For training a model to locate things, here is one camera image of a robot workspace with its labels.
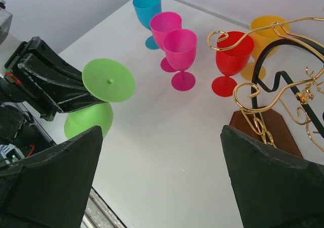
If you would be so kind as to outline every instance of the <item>wall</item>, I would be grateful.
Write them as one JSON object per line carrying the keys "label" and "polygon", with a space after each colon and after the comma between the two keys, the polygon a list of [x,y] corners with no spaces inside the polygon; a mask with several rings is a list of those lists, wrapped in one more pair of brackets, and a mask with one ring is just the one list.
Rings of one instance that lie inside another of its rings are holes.
{"label": "wall", "polygon": [[[324,0],[183,0],[247,25],[261,15],[278,15],[287,20],[299,17],[324,17]],[[324,22],[298,22],[292,31],[324,42]]]}
{"label": "wall", "polygon": [[10,33],[23,41],[40,36],[57,53],[129,0],[5,0]]}

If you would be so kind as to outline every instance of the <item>yellow goblet base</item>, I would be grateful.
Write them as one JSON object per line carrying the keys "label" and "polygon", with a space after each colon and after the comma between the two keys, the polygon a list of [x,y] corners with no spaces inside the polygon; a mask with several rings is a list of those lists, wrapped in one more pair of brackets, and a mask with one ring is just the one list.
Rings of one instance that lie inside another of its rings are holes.
{"label": "yellow goblet base", "polygon": [[[246,67],[240,72],[241,76],[248,81],[252,81],[253,71],[254,71],[255,62],[248,62]],[[265,78],[267,71],[262,66],[259,74],[259,78],[262,80]]]}

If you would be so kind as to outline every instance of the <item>white table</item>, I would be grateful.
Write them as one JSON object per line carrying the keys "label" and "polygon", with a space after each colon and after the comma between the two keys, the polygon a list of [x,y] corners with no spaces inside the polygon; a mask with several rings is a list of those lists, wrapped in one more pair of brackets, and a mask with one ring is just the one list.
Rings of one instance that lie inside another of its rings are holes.
{"label": "white table", "polygon": [[[164,52],[145,47],[150,31],[138,21],[132,2],[60,54],[81,71],[92,59],[115,59],[130,69],[137,83],[131,99],[112,104],[114,122],[103,142],[93,187],[129,228],[240,228],[220,141],[223,125],[238,106],[232,97],[221,98],[211,90],[213,79],[221,73],[206,38],[214,30],[246,30],[173,0],[162,0],[162,5],[164,11],[179,13],[183,27],[198,35],[197,57],[189,69],[196,86],[188,92],[174,90],[174,74],[160,69]],[[322,67],[306,52],[281,47],[266,61],[265,82],[272,85],[279,69],[286,69],[293,80],[305,79],[305,66],[316,72]],[[244,82],[240,75],[233,78]],[[249,91],[248,87],[242,90],[242,98]],[[320,113],[322,96],[316,95],[319,104],[312,106]],[[291,93],[284,99],[295,103],[289,106],[298,106]],[[263,93],[259,103],[271,100]],[[323,152],[308,140],[304,126],[294,124],[279,104],[275,110],[284,116],[304,157],[324,164]],[[57,143],[66,140],[66,116],[57,114],[54,122],[40,121]]]}

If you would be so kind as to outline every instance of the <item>wooden base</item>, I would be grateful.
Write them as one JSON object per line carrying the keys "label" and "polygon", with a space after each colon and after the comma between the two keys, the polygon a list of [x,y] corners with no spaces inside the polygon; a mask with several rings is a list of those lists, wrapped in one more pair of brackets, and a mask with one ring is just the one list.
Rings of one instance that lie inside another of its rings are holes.
{"label": "wooden base", "polygon": [[[276,147],[279,150],[304,159],[288,129],[288,126],[286,125],[286,122],[284,121],[284,118],[272,109],[262,113],[262,116],[267,129],[273,136]],[[249,114],[248,118],[253,123],[253,115]],[[263,142],[261,137],[254,133],[254,131],[251,129],[241,111],[236,111],[233,113],[229,125],[255,138],[256,140]]]}

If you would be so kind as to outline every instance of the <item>yellow goblet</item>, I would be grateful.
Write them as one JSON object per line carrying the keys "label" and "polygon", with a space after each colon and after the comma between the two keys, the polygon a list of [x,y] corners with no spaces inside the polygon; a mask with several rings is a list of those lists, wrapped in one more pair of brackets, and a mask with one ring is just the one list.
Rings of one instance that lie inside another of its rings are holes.
{"label": "yellow goblet", "polygon": [[[286,21],[285,19],[278,16],[261,16],[252,21],[250,29],[254,30],[260,27],[269,26],[273,22],[285,22],[285,21]],[[284,27],[287,31],[290,30],[289,24],[284,25]],[[283,35],[286,34],[285,31],[280,26],[277,26],[275,28],[280,32],[280,34]],[[278,35],[274,32],[272,28],[251,33],[250,37],[254,41],[254,49],[252,51],[252,57],[255,59],[255,61],[259,58],[260,54],[265,49],[265,47],[267,47],[270,43],[279,39]],[[273,55],[278,49],[279,47],[272,50],[268,54],[267,58]],[[246,65],[246,67],[240,72],[241,76],[244,79],[251,81],[253,76],[254,66],[255,66],[255,62],[249,62]],[[266,75],[266,70],[264,67],[262,67],[259,74],[259,78],[263,79],[265,75]]]}

